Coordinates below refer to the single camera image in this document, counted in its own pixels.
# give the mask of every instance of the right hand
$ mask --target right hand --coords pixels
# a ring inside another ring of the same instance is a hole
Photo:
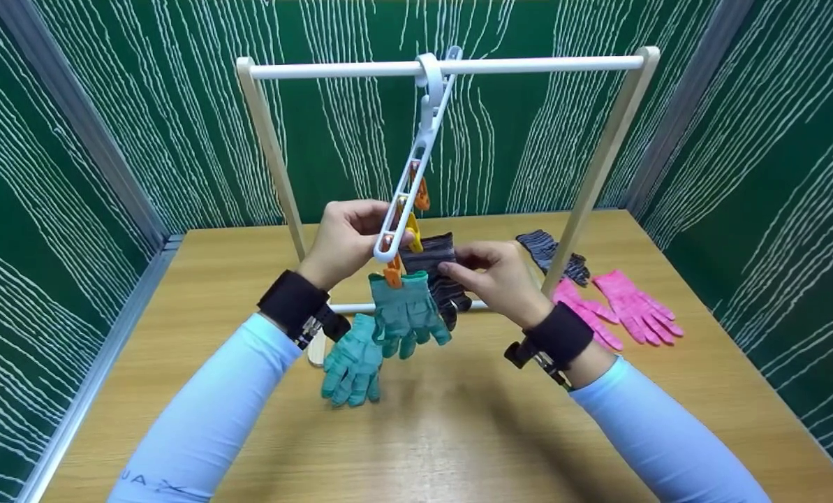
[[[553,302],[534,283],[515,241],[476,241],[457,246],[457,261],[438,265],[441,274],[474,292],[492,311],[522,328],[550,315]]]

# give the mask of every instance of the clothespin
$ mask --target clothespin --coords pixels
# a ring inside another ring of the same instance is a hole
[[[397,219],[400,219],[401,213],[404,211],[404,203],[406,203],[406,198],[398,198],[397,200]],[[422,238],[420,237],[419,232],[419,224],[416,223],[416,215],[412,212],[407,215],[407,223],[406,229],[410,231],[413,235],[413,242],[410,243],[410,251],[414,254],[421,254],[422,253]],[[387,251],[388,248],[391,248],[391,241],[395,238],[394,235],[391,233],[387,233],[387,235],[382,238],[382,245],[384,251]],[[384,270],[382,270],[383,276],[385,276],[385,283],[388,283],[388,286],[391,286],[392,289],[400,289],[402,286],[401,283],[401,255],[395,254],[395,257],[391,262],[385,264]]]
[[[388,245],[391,245],[391,238],[386,236],[385,239],[388,239]],[[393,260],[385,264],[382,275],[385,276],[385,283],[388,283],[388,286],[391,286],[392,289],[400,289],[403,286],[403,283],[401,283],[401,256],[399,254],[395,254]]]
[[[422,238],[420,238],[419,234],[419,226],[416,224],[416,216],[413,213],[410,213],[407,216],[407,230],[413,234],[413,242],[410,243],[410,251],[414,254],[421,254],[422,253]]]
[[[413,178],[416,178],[416,171],[419,169],[419,159],[410,160],[410,183],[413,183]],[[413,201],[413,206],[417,210],[428,211],[430,206],[429,188],[425,184],[425,176],[419,181],[419,189],[416,190],[416,199]]]

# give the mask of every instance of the glove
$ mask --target glove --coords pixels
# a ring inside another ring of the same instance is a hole
[[[559,246],[553,236],[538,229],[532,233],[520,233],[515,236],[515,241],[518,241],[527,249],[528,254],[531,255],[531,260],[537,264],[543,274],[550,271],[550,265],[553,264],[553,255],[556,255],[556,246]],[[580,286],[586,286],[589,279],[589,270],[586,263],[587,259],[583,255],[572,254],[568,259],[566,271],[563,275],[572,278]]]
[[[371,316],[356,314],[351,329],[332,347],[323,361],[323,387],[320,395],[332,400],[333,407],[345,401],[351,407],[369,398],[378,402],[378,369],[382,350],[372,341],[376,322]]]
[[[416,254],[409,249],[400,249],[401,261],[409,273],[424,270],[429,273],[429,292],[438,306],[441,318],[448,330],[457,327],[457,312],[469,311],[471,299],[466,296],[463,286],[438,272],[441,262],[455,262],[454,233],[433,235],[422,239],[422,252]]]
[[[624,345],[615,337],[612,332],[608,330],[600,321],[599,318],[607,319],[612,323],[618,322],[618,317],[614,315],[611,309],[601,305],[595,300],[581,299],[581,293],[575,288],[575,284],[569,278],[564,278],[559,282],[556,290],[553,292],[553,302],[562,302],[564,305],[581,317],[584,322],[593,329],[593,338],[603,347],[610,347],[615,351],[624,349]]]
[[[613,270],[608,274],[593,278],[593,283],[599,287],[612,311],[621,319],[621,324],[637,343],[650,343],[659,346],[662,342],[674,346],[671,334],[680,335],[684,331],[671,322],[674,313],[671,309],[648,296],[624,276],[620,270]]]
[[[369,275],[369,290],[376,303],[376,328],[372,340],[390,358],[400,349],[401,360],[413,355],[416,344],[425,344],[434,335],[438,346],[450,341],[450,331],[438,315],[438,306],[429,293],[429,274],[419,271],[401,277],[400,289],[392,289],[385,278]]]

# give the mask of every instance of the orange clothespin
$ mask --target orange clothespin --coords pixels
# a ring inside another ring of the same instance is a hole
[[[416,159],[410,160],[410,183],[413,183],[413,178],[416,178],[416,171],[419,170],[419,161]],[[425,184],[425,176],[419,181],[419,189],[416,190],[416,199],[413,201],[413,206],[417,210],[428,211],[432,204],[429,201],[429,189]]]
[[[394,235],[385,235],[382,239],[383,251],[391,248],[391,239],[394,239]],[[403,283],[401,283],[401,268],[401,256],[395,254],[394,260],[385,264],[385,268],[382,270],[382,275],[385,276],[385,283],[388,283],[388,286],[391,286],[392,289],[400,289],[403,286]]]

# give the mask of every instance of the pink glove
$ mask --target pink glove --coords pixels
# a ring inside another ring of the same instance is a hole
[[[664,342],[668,346],[674,346],[671,334],[680,337],[684,334],[680,327],[671,322],[671,319],[674,319],[671,309],[660,305],[657,300],[637,289],[620,270],[594,277],[593,283],[608,299],[608,305],[612,306],[627,333],[637,343],[648,342],[652,346],[659,346]]]
[[[615,337],[612,332],[608,331],[600,321],[599,318],[607,319],[612,323],[618,322],[618,317],[614,315],[611,309],[601,305],[595,300],[581,299],[581,293],[575,288],[569,277],[564,278],[559,282],[559,286],[553,292],[553,302],[562,302],[564,305],[580,316],[584,322],[593,329],[593,338],[603,347],[611,347],[615,351],[624,349],[624,345]]]

